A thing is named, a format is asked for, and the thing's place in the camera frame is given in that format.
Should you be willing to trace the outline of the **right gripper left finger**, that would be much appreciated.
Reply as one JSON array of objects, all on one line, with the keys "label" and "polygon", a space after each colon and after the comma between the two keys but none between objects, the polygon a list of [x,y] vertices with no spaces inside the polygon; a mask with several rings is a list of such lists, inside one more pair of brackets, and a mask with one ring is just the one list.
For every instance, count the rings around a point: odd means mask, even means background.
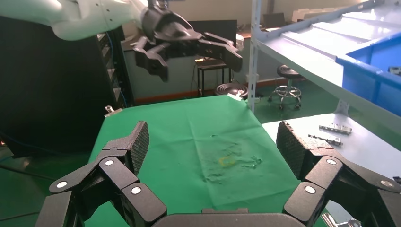
[{"label": "right gripper left finger", "polygon": [[51,184],[36,226],[82,227],[107,202],[131,227],[155,224],[167,208],[138,177],[148,147],[144,121],[128,136],[108,141],[94,161]]}]

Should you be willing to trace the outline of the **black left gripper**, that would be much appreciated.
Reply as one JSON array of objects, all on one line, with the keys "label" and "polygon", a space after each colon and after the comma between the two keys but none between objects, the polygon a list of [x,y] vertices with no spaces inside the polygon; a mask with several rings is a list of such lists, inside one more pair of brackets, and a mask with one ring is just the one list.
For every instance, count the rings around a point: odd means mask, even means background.
[{"label": "black left gripper", "polygon": [[145,36],[134,43],[136,65],[146,69],[150,75],[159,76],[163,82],[169,80],[167,51],[174,42],[192,42],[195,54],[218,59],[230,69],[240,72],[243,58],[231,40],[212,33],[199,33],[182,16],[169,8],[149,3],[142,17]]}]

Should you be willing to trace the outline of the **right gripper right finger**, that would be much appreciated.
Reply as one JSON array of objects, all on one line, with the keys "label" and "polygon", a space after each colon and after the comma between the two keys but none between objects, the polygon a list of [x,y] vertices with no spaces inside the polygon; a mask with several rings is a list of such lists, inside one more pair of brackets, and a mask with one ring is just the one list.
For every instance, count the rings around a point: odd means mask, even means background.
[{"label": "right gripper right finger", "polygon": [[341,205],[364,227],[401,224],[401,187],[392,179],[359,166],[324,140],[302,138],[279,123],[276,144],[300,184],[283,212],[311,227],[329,201]]}]

